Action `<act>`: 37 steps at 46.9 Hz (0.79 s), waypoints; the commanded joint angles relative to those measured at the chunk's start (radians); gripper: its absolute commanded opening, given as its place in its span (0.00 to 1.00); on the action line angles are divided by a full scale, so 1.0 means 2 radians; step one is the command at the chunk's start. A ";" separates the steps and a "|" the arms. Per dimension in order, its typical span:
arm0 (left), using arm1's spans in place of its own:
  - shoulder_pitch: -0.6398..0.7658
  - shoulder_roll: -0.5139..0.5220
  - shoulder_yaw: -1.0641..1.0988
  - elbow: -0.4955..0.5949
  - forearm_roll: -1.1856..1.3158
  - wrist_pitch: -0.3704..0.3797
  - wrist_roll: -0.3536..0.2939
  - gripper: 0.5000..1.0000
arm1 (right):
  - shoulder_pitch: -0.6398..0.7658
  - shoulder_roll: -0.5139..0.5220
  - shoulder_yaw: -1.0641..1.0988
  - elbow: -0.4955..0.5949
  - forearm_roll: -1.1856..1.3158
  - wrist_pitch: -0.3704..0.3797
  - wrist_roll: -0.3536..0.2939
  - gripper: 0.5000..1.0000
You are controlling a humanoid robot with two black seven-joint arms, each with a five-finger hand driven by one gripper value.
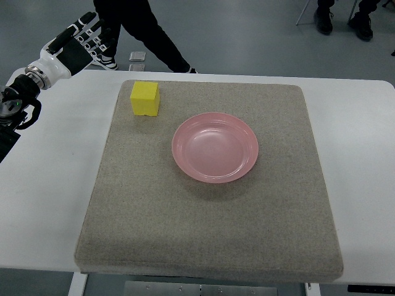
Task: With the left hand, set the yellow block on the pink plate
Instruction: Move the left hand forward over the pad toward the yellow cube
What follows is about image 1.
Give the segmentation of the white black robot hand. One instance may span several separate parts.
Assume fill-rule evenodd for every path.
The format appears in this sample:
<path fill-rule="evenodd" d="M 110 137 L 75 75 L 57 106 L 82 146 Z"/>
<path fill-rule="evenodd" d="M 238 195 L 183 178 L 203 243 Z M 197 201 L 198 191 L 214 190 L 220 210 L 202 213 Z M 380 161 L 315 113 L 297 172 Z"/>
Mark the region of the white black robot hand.
<path fill-rule="evenodd" d="M 56 82 L 76 75 L 110 48 L 115 39 L 110 29 L 103 29 L 103 19 L 94 21 L 95 12 L 87 12 L 48 42 L 38 60 L 25 69 L 40 89 L 49 89 Z"/>

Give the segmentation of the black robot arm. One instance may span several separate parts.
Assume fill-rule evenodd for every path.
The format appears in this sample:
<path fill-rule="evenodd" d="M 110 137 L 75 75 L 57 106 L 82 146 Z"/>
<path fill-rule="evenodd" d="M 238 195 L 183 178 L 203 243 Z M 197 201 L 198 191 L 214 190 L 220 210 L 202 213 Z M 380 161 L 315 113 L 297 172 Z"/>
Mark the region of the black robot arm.
<path fill-rule="evenodd" d="M 1 90 L 1 160 L 15 146 L 20 135 L 34 124 L 41 113 L 38 100 L 43 83 L 31 73 L 17 76 L 14 82 Z"/>

